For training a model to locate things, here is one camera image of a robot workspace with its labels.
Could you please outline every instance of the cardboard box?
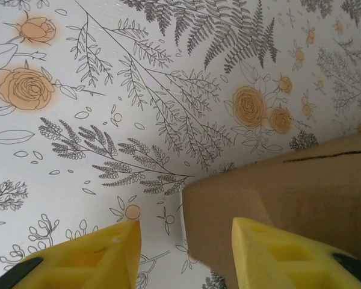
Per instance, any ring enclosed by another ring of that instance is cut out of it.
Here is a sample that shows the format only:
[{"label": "cardboard box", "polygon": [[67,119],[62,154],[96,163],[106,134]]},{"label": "cardboard box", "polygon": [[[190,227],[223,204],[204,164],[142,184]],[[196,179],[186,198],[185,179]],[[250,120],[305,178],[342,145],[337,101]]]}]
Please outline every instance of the cardboard box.
[{"label": "cardboard box", "polygon": [[247,217],[346,250],[361,259],[361,134],[282,155],[188,185],[188,250],[238,288],[234,217]]}]

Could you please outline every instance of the botanical pattern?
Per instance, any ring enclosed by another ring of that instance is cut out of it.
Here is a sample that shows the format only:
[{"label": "botanical pattern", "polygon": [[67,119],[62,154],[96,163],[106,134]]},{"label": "botanical pattern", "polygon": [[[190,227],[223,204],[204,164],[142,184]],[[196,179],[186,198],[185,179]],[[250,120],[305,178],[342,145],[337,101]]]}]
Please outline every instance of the botanical pattern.
[{"label": "botanical pattern", "polygon": [[139,220],[136,288],[226,289],[180,192],[361,133],[361,0],[109,3],[0,0],[0,275]]}]

